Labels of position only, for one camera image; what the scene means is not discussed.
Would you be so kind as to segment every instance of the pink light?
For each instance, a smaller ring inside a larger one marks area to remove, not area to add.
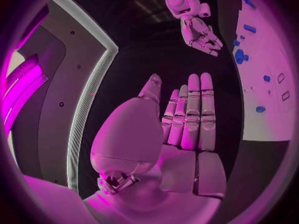
[[[16,102],[22,92],[39,76],[42,75],[40,66],[35,66],[29,70],[24,76],[22,76],[10,89],[7,95],[4,97],[2,103],[2,117],[6,119],[6,116]]]
[[[5,134],[8,137],[11,126],[19,114],[22,107],[26,104],[26,102],[30,99],[30,97],[48,80],[48,77],[43,75],[34,80],[28,88],[21,94],[21,96],[17,99],[14,105],[10,108],[9,113],[6,116],[4,127]]]

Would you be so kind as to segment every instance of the blue shape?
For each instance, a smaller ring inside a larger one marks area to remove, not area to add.
[[[235,54],[235,59],[238,64],[242,64],[244,61],[244,52],[242,49],[238,49]]]
[[[253,33],[256,33],[257,32],[257,30],[256,30],[256,28],[255,27],[253,27],[253,26],[249,26],[249,25],[244,25],[244,29],[245,30],[248,30],[248,31],[251,31],[251,32],[253,32]]]
[[[246,4],[248,4],[249,6],[251,6],[252,8],[256,8],[255,6],[254,6],[254,4],[250,1],[250,0],[244,0],[244,2],[246,3]]]
[[[264,76],[264,81],[266,81],[266,82],[270,82],[270,80],[271,80],[271,78],[270,78],[270,76]]]
[[[264,112],[265,110],[266,110],[266,108],[263,107],[263,106],[257,106],[257,107],[256,107],[256,112],[257,112],[257,113],[262,113],[262,112]]]
[[[240,42],[237,40],[234,40],[234,46],[239,46],[239,45],[240,45]]]

